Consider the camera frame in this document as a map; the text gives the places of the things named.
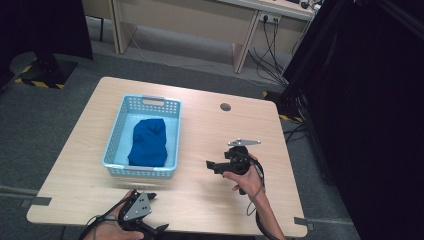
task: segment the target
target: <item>gray carpet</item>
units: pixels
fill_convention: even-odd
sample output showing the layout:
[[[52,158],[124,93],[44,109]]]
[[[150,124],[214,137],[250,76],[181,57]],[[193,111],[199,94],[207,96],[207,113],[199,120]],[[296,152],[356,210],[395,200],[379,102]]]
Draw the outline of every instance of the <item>gray carpet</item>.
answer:
[[[16,57],[11,70],[20,73],[33,58],[31,54]],[[58,58],[79,63],[64,89],[10,82],[0,94],[0,186],[41,188],[91,93],[104,76],[257,99],[262,99],[266,90],[283,90],[276,85],[259,87],[237,78],[103,55],[94,55],[94,61]],[[282,125],[285,131],[297,127],[283,120]],[[304,135],[304,132],[294,134],[287,144],[304,213],[312,227],[304,239],[359,239],[337,189],[325,185],[321,179],[309,138]],[[26,220],[27,209],[19,206],[22,199],[0,194],[0,239],[60,239],[62,226],[35,225]],[[81,227],[66,227],[63,239],[76,239],[81,230]]]

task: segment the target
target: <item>blue towel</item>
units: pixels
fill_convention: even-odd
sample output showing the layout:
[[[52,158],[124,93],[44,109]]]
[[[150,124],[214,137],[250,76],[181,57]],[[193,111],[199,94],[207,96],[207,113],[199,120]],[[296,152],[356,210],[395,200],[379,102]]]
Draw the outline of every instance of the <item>blue towel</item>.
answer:
[[[163,119],[141,120],[134,127],[133,146],[128,155],[129,165],[163,167],[166,152],[166,127]]]

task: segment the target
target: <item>silver metal part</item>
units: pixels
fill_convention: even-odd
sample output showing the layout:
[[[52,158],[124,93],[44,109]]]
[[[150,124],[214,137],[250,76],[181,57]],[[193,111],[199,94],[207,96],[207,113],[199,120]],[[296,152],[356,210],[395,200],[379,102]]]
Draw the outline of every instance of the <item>silver metal part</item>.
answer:
[[[125,214],[124,220],[144,217],[150,213],[152,213],[152,208],[150,207],[149,198],[147,193],[142,192],[131,208],[128,210],[127,214]]]
[[[247,146],[247,145],[255,145],[255,144],[261,144],[261,141],[237,138],[237,140],[228,142],[228,146]]]

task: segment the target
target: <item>electrical outlet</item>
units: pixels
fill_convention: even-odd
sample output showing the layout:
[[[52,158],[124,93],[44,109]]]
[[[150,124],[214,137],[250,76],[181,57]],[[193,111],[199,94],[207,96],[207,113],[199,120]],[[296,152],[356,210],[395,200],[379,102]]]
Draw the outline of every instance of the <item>electrical outlet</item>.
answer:
[[[261,17],[259,18],[259,21],[265,22],[264,18],[265,16],[268,17],[267,19],[267,23],[280,23],[281,20],[281,15],[278,14],[274,14],[274,13],[267,13],[267,12],[262,12]]]

